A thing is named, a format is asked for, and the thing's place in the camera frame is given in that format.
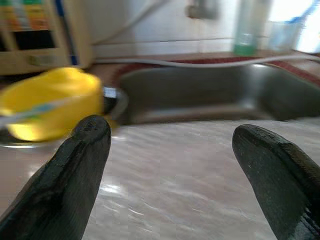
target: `yellow bowl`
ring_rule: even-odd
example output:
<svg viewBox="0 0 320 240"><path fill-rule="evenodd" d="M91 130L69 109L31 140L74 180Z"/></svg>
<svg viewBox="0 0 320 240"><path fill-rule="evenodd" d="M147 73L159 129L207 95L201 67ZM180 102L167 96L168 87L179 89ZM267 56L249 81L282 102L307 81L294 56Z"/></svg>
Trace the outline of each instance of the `yellow bowl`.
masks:
<svg viewBox="0 0 320 240"><path fill-rule="evenodd" d="M52 111L8 125L9 132L18 139L47 141L67 135L81 119L103 112L99 78L73 67L42 73L5 88L0 96L0 112L12 116L72 96L79 97Z"/></svg>

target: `marble countertop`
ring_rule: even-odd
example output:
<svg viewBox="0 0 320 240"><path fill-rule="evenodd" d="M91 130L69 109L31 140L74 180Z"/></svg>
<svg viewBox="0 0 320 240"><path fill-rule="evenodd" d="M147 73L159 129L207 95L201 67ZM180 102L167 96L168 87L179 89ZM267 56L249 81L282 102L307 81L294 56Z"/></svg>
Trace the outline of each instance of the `marble countertop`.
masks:
<svg viewBox="0 0 320 240"><path fill-rule="evenodd" d="M83 239L275 240L232 150L234 129L247 123L293 141L320 164L320 118L123 126ZM0 214L57 147L0 147Z"/></svg>

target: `sink basin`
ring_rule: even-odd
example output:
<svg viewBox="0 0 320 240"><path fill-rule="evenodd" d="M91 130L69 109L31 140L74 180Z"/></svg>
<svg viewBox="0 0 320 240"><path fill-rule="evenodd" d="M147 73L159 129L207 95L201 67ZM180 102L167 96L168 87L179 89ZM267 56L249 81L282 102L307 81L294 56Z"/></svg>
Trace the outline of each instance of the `sink basin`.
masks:
<svg viewBox="0 0 320 240"><path fill-rule="evenodd" d="M320 116L320 88L279 67L160 67L120 77L124 124Z"/></svg>

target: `white tile wall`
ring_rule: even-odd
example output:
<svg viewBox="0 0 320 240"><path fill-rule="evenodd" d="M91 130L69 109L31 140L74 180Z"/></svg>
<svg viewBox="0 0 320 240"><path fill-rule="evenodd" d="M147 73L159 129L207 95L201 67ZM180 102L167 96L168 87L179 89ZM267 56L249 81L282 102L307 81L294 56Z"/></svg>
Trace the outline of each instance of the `white tile wall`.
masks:
<svg viewBox="0 0 320 240"><path fill-rule="evenodd" d="M84 0L93 42L117 32L152 0ZM206 0L211 19L191 19L191 0L162 0L132 28L95 45L96 57L231 51L241 0Z"/></svg>

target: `white cable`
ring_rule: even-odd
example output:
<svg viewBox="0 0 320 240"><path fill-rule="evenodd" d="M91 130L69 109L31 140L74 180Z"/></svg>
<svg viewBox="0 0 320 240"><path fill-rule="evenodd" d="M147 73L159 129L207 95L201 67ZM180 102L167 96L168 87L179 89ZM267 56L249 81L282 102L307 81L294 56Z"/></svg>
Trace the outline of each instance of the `white cable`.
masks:
<svg viewBox="0 0 320 240"><path fill-rule="evenodd" d="M147 0L144 6L141 8L140 12L128 20L119 30L116 30L114 33L110 34L109 36L101 37L98 40L95 40L92 44L93 45L99 45L101 43L104 43L108 40L111 40L121 34L123 31L131 28L136 23L138 23L141 19L143 19L146 15L148 15L151 11L157 9L160 5L164 3L163 0Z"/></svg>
<svg viewBox="0 0 320 240"><path fill-rule="evenodd" d="M163 60L152 60L152 59L139 59L139 58L116 58L116 59L96 59L97 64L152 64L161 65L167 67L177 68L195 68L195 69L206 69L206 68L229 68L237 67L250 64L262 64L273 61L287 61L287 60L311 60L320 63L320 57L312 55L283 55L283 56L272 56L265 58L257 58L245 61L236 61L228 63L208 63L208 64L197 64L197 63L181 63Z"/></svg>

